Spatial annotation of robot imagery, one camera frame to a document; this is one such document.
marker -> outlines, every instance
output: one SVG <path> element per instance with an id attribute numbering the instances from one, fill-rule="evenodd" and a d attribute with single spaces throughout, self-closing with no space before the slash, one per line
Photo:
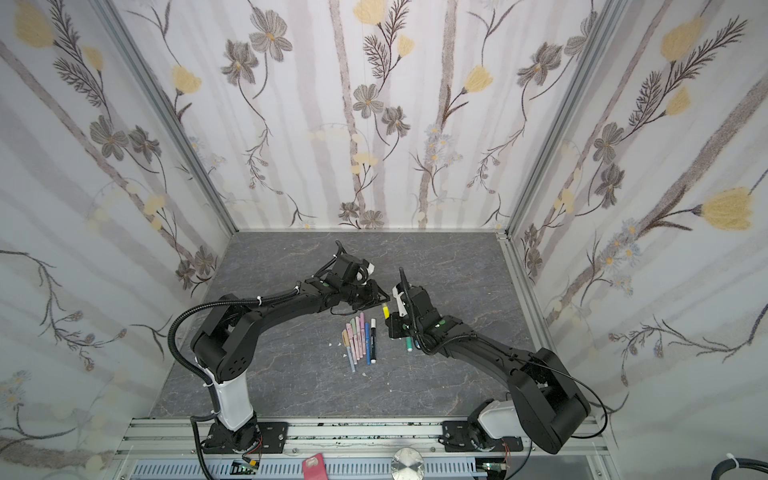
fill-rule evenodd
<path id="1" fill-rule="evenodd" d="M 360 312 L 360 339 L 362 340 L 362 356 L 367 356 L 368 346 L 366 342 L 366 320 L 362 312 Z"/>
<path id="2" fill-rule="evenodd" d="M 371 319 L 371 363 L 376 363 L 376 319 Z"/>
<path id="3" fill-rule="evenodd" d="M 366 322 L 366 363 L 371 364 L 371 324 Z"/>
<path id="4" fill-rule="evenodd" d="M 357 363 L 357 322 L 352 322 L 350 328 L 352 329 L 352 336 L 349 341 L 352 342 L 352 353 L 355 356 L 355 363 Z"/>
<path id="5" fill-rule="evenodd" d="M 357 317 L 357 339 L 360 342 L 360 359 L 366 356 L 366 326 L 362 324 L 360 317 Z"/>
<path id="6" fill-rule="evenodd" d="M 355 348 L 354 340 L 355 340 L 355 336 L 352 333 L 352 326 L 347 323 L 346 324 L 346 341 L 349 342 L 350 350 L 354 350 Z M 357 359 L 355 358 L 355 354 L 350 351 L 349 357 L 352 359 L 353 365 L 356 365 Z"/>
<path id="7" fill-rule="evenodd" d="M 355 372 L 355 360 L 352 358 L 352 349 L 349 348 L 349 335 L 346 330 L 341 332 L 341 337 L 344 339 L 344 346 L 346 346 L 346 355 L 349 357 L 349 366 L 352 368 L 352 373 Z"/>

gray flower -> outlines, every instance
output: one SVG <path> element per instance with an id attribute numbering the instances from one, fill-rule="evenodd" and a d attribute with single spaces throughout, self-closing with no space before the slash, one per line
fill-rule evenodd
<path id="1" fill-rule="evenodd" d="M 518 70 L 518 85 L 524 87 L 533 80 L 536 85 L 543 85 L 547 73 L 560 66 L 560 50 L 562 45 L 549 45 L 546 41 L 541 44 L 536 53 L 531 56 L 533 65 Z"/>
<path id="2" fill-rule="evenodd" d="M 391 135 L 397 130 L 397 133 L 401 137 L 405 137 L 408 134 L 408 130 L 411 126 L 402 121 L 406 115 L 402 113 L 402 107 L 387 107 L 382 115 L 382 122 L 386 124 L 386 134 Z"/>
<path id="3" fill-rule="evenodd" d="M 194 254 L 194 266 L 200 275 L 207 275 L 214 268 L 214 255 L 201 245 Z"/>
<path id="4" fill-rule="evenodd" d="M 245 41 L 227 40 L 227 50 L 224 52 L 224 56 L 232 62 L 229 66 L 221 68 L 221 73 L 227 76 L 228 82 L 237 85 L 242 75 L 248 83 L 256 83 L 252 68 L 258 66 L 259 60 L 251 51 L 250 45 Z"/>
<path id="5" fill-rule="evenodd" d="M 270 55 L 275 61 L 283 61 L 283 50 L 293 50 L 293 45 L 283 35 L 288 30 L 286 22 L 273 10 L 267 10 L 266 15 L 260 9 L 254 8 L 250 21 L 261 32 L 249 35 L 253 50 L 270 51 Z"/>
<path id="6" fill-rule="evenodd" d="M 123 148 L 128 146 L 128 137 L 123 131 L 112 133 L 112 122 L 104 118 L 104 115 L 98 116 L 98 122 L 91 122 L 91 139 L 101 145 L 104 158 L 114 154 L 118 161 L 123 159 Z"/>
<path id="7" fill-rule="evenodd" d="M 584 50 L 584 46 L 587 44 L 587 39 L 589 38 L 589 34 L 592 31 L 594 22 L 597 19 L 598 13 L 594 10 L 590 12 L 589 16 L 581 21 L 581 35 L 570 37 L 565 43 L 565 49 L 563 50 L 563 53 L 569 57 L 580 54 L 581 51 Z"/>
<path id="8" fill-rule="evenodd" d="M 176 270 L 176 277 L 179 281 L 184 282 L 184 290 L 192 286 L 192 276 L 195 273 L 195 269 L 192 268 L 192 264 L 189 260 L 182 260 L 179 262 L 179 268 Z"/>
<path id="9" fill-rule="evenodd" d="M 528 251 L 528 259 L 525 261 L 525 265 L 528 267 L 532 277 L 538 275 L 538 269 L 541 268 L 543 263 L 544 261 L 541 259 L 541 254 L 538 250 L 531 248 Z"/>
<path id="10" fill-rule="evenodd" d="M 350 218 L 357 218 L 357 212 L 359 211 L 360 207 L 355 205 L 355 202 L 342 202 L 339 218 L 348 222 Z"/>
<path id="11" fill-rule="evenodd" d="M 538 235 L 538 232 L 536 231 L 536 227 L 533 223 L 531 223 L 531 226 L 523 233 L 523 241 L 526 245 L 533 245 L 533 243 L 536 241 L 536 237 Z"/>
<path id="12" fill-rule="evenodd" d="M 131 130 L 128 137 L 131 138 L 131 145 L 134 147 L 134 152 L 137 154 L 144 154 L 144 158 L 147 159 L 147 163 L 152 163 L 152 154 L 160 156 L 162 150 L 160 149 L 160 142 L 157 140 L 150 140 L 149 134 L 144 131 L 143 128 L 136 125 L 135 130 Z"/>
<path id="13" fill-rule="evenodd" d="M 376 86 L 371 84 L 369 86 L 360 85 L 355 89 L 355 98 L 357 102 L 352 106 L 355 110 L 362 110 L 361 115 L 363 118 L 371 116 L 371 112 L 378 114 L 384 110 L 384 104 L 381 101 L 376 100 L 379 96 L 379 92 L 376 90 Z"/>
<path id="14" fill-rule="evenodd" d="M 360 217 L 360 223 L 366 228 L 366 230 L 384 227 L 384 222 L 382 221 L 383 217 L 384 214 L 382 214 L 379 210 L 368 210 Z"/>
<path id="15" fill-rule="evenodd" d="M 624 179 L 624 170 L 619 170 L 616 164 L 611 164 L 609 168 L 603 170 L 600 174 L 603 183 L 594 189 L 595 195 L 603 195 L 603 208 L 608 208 L 616 204 L 616 195 L 614 191 L 621 188 L 621 181 Z"/>
<path id="16" fill-rule="evenodd" d="M 592 159 L 597 162 L 612 164 L 616 158 L 614 147 L 619 144 L 623 134 L 624 129 L 619 128 L 615 121 L 603 127 L 603 136 L 596 138 L 594 141 L 594 146 L 597 150 L 594 151 Z"/>

yellow flower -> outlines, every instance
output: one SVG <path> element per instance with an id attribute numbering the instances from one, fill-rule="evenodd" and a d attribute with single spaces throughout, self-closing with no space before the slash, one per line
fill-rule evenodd
<path id="1" fill-rule="evenodd" d="M 749 220 L 751 204 L 750 191 L 746 187 L 738 187 L 718 193 L 700 205 L 700 209 L 697 208 L 694 213 L 720 230 L 746 230 L 752 226 Z"/>
<path id="2" fill-rule="evenodd" d="M 688 87 L 682 87 L 667 104 L 667 115 L 681 114 L 690 106 L 690 96 L 688 95 Z"/>
<path id="3" fill-rule="evenodd" d="M 53 45 L 53 31 L 48 18 L 31 2 L 18 4 L 14 23 L 16 37 L 30 47 L 43 48 Z"/>
<path id="4" fill-rule="evenodd" d="M 493 81 L 493 77 L 485 70 L 485 67 L 478 65 L 469 72 L 467 80 L 464 82 L 464 89 L 469 92 L 484 90 Z"/>
<path id="5" fill-rule="evenodd" d="M 88 59 L 88 63 L 91 64 L 91 67 L 98 71 L 101 71 L 104 68 L 104 57 L 101 56 L 101 50 L 94 47 L 83 47 L 83 53 Z"/>
<path id="6" fill-rule="evenodd" d="M 147 198 L 147 202 L 144 203 L 144 213 L 152 215 L 163 207 L 165 207 L 165 197 L 163 195 L 150 195 Z"/>
<path id="7" fill-rule="evenodd" d="M 574 194 L 571 189 L 566 188 L 560 195 L 562 200 L 561 205 L 565 205 L 565 213 L 572 214 L 574 212 Z"/>
<path id="8" fill-rule="evenodd" d="M 174 79 L 174 87 L 183 94 L 193 94 L 203 83 L 201 79 L 195 77 L 191 71 L 181 65 L 174 65 L 171 76 Z"/>
<path id="9" fill-rule="evenodd" d="M 386 0 L 360 0 L 353 8 L 353 13 L 362 23 L 377 25 L 384 19 Z"/>
<path id="10" fill-rule="evenodd" d="M 401 57 L 405 57 L 407 54 L 413 51 L 413 47 L 415 45 L 416 42 L 411 38 L 408 38 L 405 35 L 400 35 L 400 37 L 397 39 L 397 54 Z"/>
<path id="11" fill-rule="evenodd" d="M 355 156 L 353 157 L 353 160 L 358 164 L 368 164 L 371 167 L 379 163 L 379 159 L 374 157 L 368 152 L 355 154 Z"/>
<path id="12" fill-rule="evenodd" d="M 704 19 L 697 17 L 673 28 L 661 39 L 661 54 L 668 61 L 680 60 L 699 38 Z"/>

gray marble surface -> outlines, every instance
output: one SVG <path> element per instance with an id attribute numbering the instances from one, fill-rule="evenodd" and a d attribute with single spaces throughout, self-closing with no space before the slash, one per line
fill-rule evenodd
<path id="1" fill-rule="evenodd" d="M 336 239 L 349 253 L 376 265 L 373 278 L 384 290 L 399 281 L 397 269 L 403 266 L 409 282 L 424 286 L 442 314 L 457 316 L 508 345 L 532 348 L 493 233 L 238 233 L 207 299 L 290 288 L 336 252 Z M 394 302 L 390 308 L 396 310 Z M 468 415 L 485 399 L 505 397 L 504 386 L 467 363 L 406 352 L 403 339 L 388 338 L 380 307 L 366 311 L 366 318 L 380 321 L 378 361 L 358 365 L 354 374 L 343 356 L 346 348 L 339 346 L 349 317 L 325 312 L 265 332 L 247 372 L 259 416 Z M 190 337 L 183 350 L 187 358 Z M 151 415 L 202 415 L 209 410 L 201 381 L 176 364 Z"/>

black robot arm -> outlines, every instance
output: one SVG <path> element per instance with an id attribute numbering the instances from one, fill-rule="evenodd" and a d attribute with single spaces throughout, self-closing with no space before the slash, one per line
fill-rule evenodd
<path id="1" fill-rule="evenodd" d="M 589 415 L 584 394 L 558 356 L 547 349 L 536 353 L 506 346 L 477 334 L 450 315 L 440 315 L 429 294 L 408 284 L 402 269 L 397 294 L 399 310 L 386 320 L 391 338 L 413 337 L 428 355 L 440 353 L 464 360 L 509 388 L 520 426 L 533 442 L 557 453 Z"/>
<path id="2" fill-rule="evenodd" d="M 331 261 L 291 290 L 265 297 L 263 304 L 251 300 L 247 305 L 214 307 L 192 337 L 197 363 L 208 369 L 217 383 L 226 382 L 249 366 L 259 335 L 266 330 L 341 302 L 357 311 L 389 300 L 389 295 L 369 278 L 373 265 L 347 253 L 338 240 L 336 245 L 338 251 Z M 227 294 L 221 300 L 238 298 Z"/>

